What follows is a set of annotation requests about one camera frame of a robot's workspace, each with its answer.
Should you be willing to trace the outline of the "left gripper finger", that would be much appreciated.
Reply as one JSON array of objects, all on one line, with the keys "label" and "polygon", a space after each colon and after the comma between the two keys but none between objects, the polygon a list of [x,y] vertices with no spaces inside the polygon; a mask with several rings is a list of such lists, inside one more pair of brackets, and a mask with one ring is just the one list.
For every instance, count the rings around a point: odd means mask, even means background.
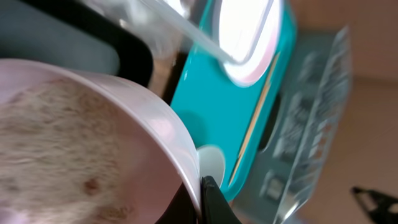
[{"label": "left gripper finger", "polygon": [[201,224],[241,224],[212,176],[201,178]]}]

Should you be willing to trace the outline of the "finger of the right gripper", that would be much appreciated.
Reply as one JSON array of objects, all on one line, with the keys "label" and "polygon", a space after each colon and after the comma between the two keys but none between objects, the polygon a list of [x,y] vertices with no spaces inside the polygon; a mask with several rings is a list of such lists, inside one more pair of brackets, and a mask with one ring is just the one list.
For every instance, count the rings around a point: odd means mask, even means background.
[{"label": "finger of the right gripper", "polygon": [[376,224],[397,224],[397,198],[373,189],[352,187],[351,194],[363,213]]}]

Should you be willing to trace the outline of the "pink rice bowl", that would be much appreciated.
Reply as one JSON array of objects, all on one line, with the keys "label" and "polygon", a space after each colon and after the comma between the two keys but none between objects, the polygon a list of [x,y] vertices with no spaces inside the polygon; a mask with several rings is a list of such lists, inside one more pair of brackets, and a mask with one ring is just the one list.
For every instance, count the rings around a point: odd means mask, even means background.
[{"label": "pink rice bowl", "polygon": [[199,212],[195,145],[132,81],[1,60],[1,222],[155,223],[178,189]]}]

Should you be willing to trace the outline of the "small white cup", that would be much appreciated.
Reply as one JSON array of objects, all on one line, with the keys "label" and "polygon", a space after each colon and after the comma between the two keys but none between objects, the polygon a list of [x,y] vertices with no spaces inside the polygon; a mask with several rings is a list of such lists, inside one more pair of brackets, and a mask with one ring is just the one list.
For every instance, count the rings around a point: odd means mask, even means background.
[{"label": "small white cup", "polygon": [[226,160],[222,150],[218,146],[205,145],[197,149],[199,158],[200,177],[211,176],[217,186],[222,186]]}]

